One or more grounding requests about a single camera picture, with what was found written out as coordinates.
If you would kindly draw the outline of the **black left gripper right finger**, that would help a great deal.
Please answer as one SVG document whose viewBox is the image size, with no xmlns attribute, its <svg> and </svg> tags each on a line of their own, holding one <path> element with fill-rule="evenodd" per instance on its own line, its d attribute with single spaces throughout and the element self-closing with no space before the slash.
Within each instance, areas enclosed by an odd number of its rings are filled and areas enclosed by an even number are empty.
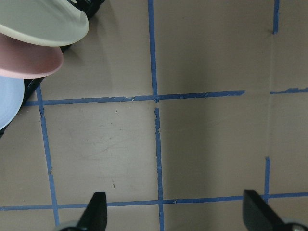
<svg viewBox="0 0 308 231">
<path fill-rule="evenodd" d="M 282 221 L 255 190 L 244 190 L 243 222 L 249 231 L 288 230 L 288 224 Z"/>
</svg>

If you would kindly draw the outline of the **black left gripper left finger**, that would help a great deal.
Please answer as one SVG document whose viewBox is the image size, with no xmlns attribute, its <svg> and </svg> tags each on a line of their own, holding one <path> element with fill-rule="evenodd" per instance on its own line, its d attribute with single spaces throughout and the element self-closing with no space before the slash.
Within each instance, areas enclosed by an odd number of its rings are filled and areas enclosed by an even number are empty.
<svg viewBox="0 0 308 231">
<path fill-rule="evenodd" d="M 78 231 L 104 231 L 107 226 L 107 201 L 105 192 L 96 192 L 79 219 Z"/>
</svg>

